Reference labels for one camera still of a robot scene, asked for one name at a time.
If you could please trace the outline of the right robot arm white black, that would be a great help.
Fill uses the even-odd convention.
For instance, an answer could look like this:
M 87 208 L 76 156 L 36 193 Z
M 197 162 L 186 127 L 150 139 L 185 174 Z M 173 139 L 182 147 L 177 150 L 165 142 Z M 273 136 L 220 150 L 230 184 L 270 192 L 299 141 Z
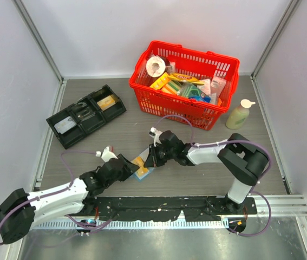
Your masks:
M 182 166 L 222 163 L 234 176 L 224 201 L 226 211 L 231 214 L 243 209 L 247 195 L 271 166 L 268 151 L 238 133 L 209 144 L 184 143 L 171 131 L 161 132 L 156 128 L 151 128 L 149 135 L 154 142 L 148 149 L 146 168 L 161 167 L 169 160 Z

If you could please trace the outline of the gold VIP credit card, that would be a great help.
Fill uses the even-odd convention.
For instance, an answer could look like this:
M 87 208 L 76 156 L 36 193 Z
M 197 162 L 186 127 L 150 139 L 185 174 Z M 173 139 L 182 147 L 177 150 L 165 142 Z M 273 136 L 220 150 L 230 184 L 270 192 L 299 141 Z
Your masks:
M 143 161 L 143 159 L 140 156 L 138 156 L 138 157 L 136 157 L 132 160 L 132 163 L 139 166 L 140 168 L 142 168 L 142 167 L 144 167 L 145 162 Z

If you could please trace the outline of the blue leather card holder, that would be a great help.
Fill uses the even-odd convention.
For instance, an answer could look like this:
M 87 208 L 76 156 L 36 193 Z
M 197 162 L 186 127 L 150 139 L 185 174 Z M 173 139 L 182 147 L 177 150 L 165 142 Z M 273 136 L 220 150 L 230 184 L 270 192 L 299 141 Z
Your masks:
M 135 157 L 132 160 L 133 164 L 139 166 L 139 169 L 134 173 L 134 177 L 138 181 L 143 180 L 145 177 L 147 177 L 149 174 L 151 174 L 154 171 L 154 168 L 152 167 L 151 168 L 144 167 L 148 154 L 149 154 L 149 148 L 145 149 L 143 152 L 141 152 L 137 157 Z

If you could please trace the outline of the dark brown credit card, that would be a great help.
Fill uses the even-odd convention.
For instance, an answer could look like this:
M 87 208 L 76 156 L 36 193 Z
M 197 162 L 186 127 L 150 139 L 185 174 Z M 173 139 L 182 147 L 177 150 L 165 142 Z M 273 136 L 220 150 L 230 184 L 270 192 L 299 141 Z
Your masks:
M 95 115 L 95 112 L 90 107 L 75 109 L 74 114 L 80 121 L 87 120 Z

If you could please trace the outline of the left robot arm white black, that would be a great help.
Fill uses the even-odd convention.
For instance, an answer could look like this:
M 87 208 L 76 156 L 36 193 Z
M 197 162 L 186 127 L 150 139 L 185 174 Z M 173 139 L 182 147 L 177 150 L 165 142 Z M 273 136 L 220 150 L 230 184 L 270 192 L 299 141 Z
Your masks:
M 0 246 L 14 243 L 30 229 L 56 217 L 95 211 L 94 199 L 116 181 L 125 181 L 139 169 L 122 154 L 102 166 L 48 190 L 27 193 L 19 188 L 0 204 Z

